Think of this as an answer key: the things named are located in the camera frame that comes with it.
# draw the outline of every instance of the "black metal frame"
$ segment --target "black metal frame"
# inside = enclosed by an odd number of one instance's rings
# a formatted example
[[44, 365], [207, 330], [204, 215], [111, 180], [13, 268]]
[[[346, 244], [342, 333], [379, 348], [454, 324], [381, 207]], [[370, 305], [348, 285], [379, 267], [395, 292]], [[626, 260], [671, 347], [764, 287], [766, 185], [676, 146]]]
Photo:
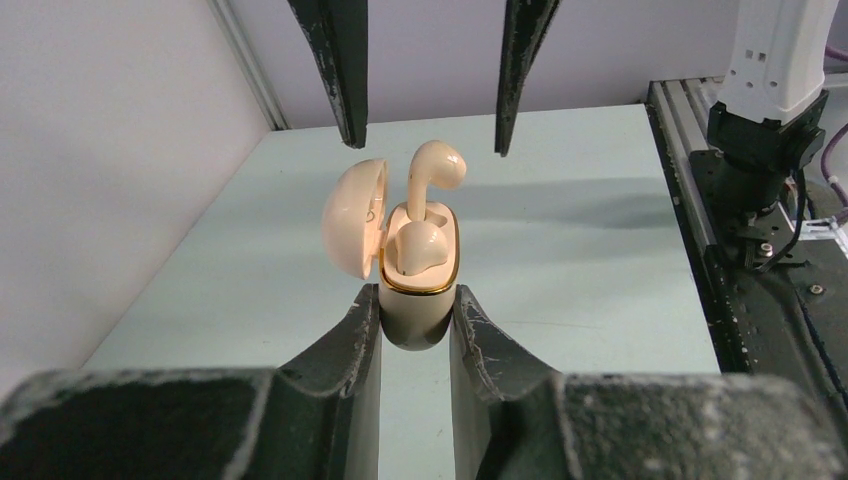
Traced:
[[[684, 198], [650, 99], [647, 111], [669, 191]], [[848, 400], [841, 383], [848, 379], [848, 259], [833, 240], [802, 241], [772, 270], [753, 272], [740, 251], [757, 240], [781, 248], [791, 237], [789, 223], [776, 210], [749, 228], [734, 215], [711, 209], [711, 182], [720, 155], [692, 152], [689, 161], [699, 189], [695, 198], [707, 206], [718, 245], [707, 246], [702, 254], [683, 205], [676, 205], [675, 212], [722, 372], [772, 374], [792, 381], [826, 408], [832, 428], [848, 448]], [[814, 286], [823, 292], [812, 293]]]

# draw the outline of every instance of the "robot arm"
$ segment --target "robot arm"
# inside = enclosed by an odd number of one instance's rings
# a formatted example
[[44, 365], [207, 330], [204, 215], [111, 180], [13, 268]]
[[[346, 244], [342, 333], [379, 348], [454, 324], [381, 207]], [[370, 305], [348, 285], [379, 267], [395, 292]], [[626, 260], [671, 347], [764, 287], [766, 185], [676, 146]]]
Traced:
[[730, 68], [718, 100], [727, 111], [786, 124], [818, 97], [839, 0], [742, 0]]
[[837, 3], [741, 1], [730, 68], [708, 124], [709, 143], [724, 153], [715, 207], [767, 214], [786, 178], [803, 176], [823, 146], [824, 50]]

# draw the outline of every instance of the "white table surface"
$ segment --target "white table surface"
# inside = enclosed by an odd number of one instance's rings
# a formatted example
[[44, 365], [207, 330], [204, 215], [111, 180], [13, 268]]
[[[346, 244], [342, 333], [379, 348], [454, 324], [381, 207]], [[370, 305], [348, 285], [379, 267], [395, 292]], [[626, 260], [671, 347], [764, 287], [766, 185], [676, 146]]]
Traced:
[[[522, 114], [506, 159], [494, 127], [372, 124], [359, 151], [335, 128], [269, 134], [85, 368], [285, 363], [362, 285], [322, 249], [339, 175], [388, 158], [391, 207], [412, 153], [437, 138], [468, 165], [459, 190], [430, 193], [459, 218], [459, 281], [515, 340], [565, 372], [717, 372], [644, 108]], [[383, 343], [381, 478], [454, 476], [447, 344]]]

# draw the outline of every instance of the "screw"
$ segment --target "screw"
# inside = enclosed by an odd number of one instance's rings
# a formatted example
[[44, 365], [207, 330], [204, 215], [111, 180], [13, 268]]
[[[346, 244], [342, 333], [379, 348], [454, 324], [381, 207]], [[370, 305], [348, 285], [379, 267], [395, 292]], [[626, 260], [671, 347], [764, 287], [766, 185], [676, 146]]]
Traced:
[[760, 256], [771, 257], [772, 255], [774, 255], [774, 247], [768, 242], [761, 243]]

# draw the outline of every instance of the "earbud case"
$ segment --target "earbud case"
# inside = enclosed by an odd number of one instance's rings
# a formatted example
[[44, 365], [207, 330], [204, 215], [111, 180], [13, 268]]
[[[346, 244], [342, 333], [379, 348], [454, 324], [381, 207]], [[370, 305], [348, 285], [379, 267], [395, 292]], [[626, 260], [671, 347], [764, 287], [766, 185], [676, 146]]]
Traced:
[[337, 268], [363, 280], [376, 257], [380, 320], [386, 338], [406, 350], [425, 350], [444, 337], [450, 321], [459, 272], [459, 226], [450, 208], [427, 202], [425, 221], [445, 235], [448, 260], [418, 275], [402, 275], [397, 270], [395, 238], [410, 220], [406, 203], [401, 203], [383, 227], [387, 187], [385, 159], [365, 160], [348, 168], [324, 206], [324, 249]]

